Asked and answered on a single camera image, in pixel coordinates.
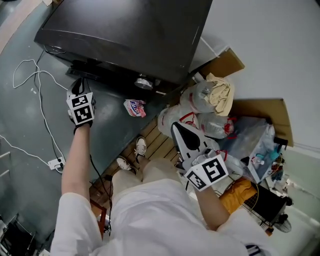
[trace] gray floor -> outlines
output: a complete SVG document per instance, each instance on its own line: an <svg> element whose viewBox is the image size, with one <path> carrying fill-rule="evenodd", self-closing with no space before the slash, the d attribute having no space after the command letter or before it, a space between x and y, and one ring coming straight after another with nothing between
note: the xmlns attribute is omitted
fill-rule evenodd
<svg viewBox="0 0 320 256"><path fill-rule="evenodd" d="M0 26L6 18L12 13L21 0L3 2L0 0Z"/></svg>
<svg viewBox="0 0 320 256"><path fill-rule="evenodd" d="M50 7L43 3L25 20L0 55L0 134L9 142L46 162L55 158L51 139L40 112L40 103L33 79L13 89L13 73L22 60L37 60L42 49L33 42L35 34L48 15ZM42 70L53 74L58 83L70 86L73 79L66 76L67 66L45 53L39 62ZM16 72L15 83L21 83L35 66L24 63ZM55 85L51 77L41 75L43 109L49 127L65 157L73 139L74 125L67 114L66 91ZM91 129L91 154L102 173L126 145L164 108L165 103L150 103L145 118L131 117L123 106L124 98L112 93L102 84L90 82L96 98L96 118ZM27 227L37 231L43 241L54 229L61 175L50 170L36 158L13 149L1 139L0 155L11 151L11 156L0 160L0 215L9 221L16 213ZM97 175L91 170L91 178Z"/></svg>

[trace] electrical outlet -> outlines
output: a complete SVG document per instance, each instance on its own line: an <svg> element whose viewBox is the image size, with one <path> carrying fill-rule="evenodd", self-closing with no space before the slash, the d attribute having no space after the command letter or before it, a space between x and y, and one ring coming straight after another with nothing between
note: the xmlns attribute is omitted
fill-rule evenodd
<svg viewBox="0 0 320 256"><path fill-rule="evenodd" d="M66 164L63 157L59 157L48 162L48 165L51 170L55 170L56 167L59 168L60 164L63 164L63 166L65 166Z"/></svg>

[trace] shoe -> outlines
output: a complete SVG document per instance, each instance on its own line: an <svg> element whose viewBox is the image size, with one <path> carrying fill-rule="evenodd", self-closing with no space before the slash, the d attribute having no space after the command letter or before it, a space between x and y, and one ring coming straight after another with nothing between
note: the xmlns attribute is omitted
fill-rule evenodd
<svg viewBox="0 0 320 256"><path fill-rule="evenodd" d="M135 161L139 164L138 156L144 157L146 155L147 143L144 137L140 136L136 139L134 156Z"/></svg>
<svg viewBox="0 0 320 256"><path fill-rule="evenodd" d="M135 175L137 175L137 168L132 166L127 159L125 159L123 156L119 155L116 158L116 162L118 164L118 166L122 169L122 170L126 170L126 171L130 171L132 173L134 173Z"/></svg>

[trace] orange object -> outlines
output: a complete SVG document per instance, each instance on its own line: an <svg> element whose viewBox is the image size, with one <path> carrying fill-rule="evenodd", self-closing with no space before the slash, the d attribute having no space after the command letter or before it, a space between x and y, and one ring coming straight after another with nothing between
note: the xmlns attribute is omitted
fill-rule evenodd
<svg viewBox="0 0 320 256"><path fill-rule="evenodd" d="M99 226L101 238L103 239L104 238L104 231L105 231L105 221L106 221L107 209L91 199L90 199L90 204L91 204L91 209L92 209L93 214L96 217L101 215L100 221L98 221L98 226Z"/></svg>
<svg viewBox="0 0 320 256"><path fill-rule="evenodd" d="M235 212L245 200L251 198L257 193L256 189L247 179L238 179L227 191L219 197L223 206L232 214Z"/></svg>

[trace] white shorts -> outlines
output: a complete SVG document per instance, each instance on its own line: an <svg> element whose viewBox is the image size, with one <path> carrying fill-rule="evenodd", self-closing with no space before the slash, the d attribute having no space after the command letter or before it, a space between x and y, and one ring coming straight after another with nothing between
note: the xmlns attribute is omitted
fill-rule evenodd
<svg viewBox="0 0 320 256"><path fill-rule="evenodd" d="M137 175L128 170L119 170L112 178L113 198L132 187L163 179L180 182L177 169L169 160L164 158L150 161L144 167L143 172L138 171Z"/></svg>

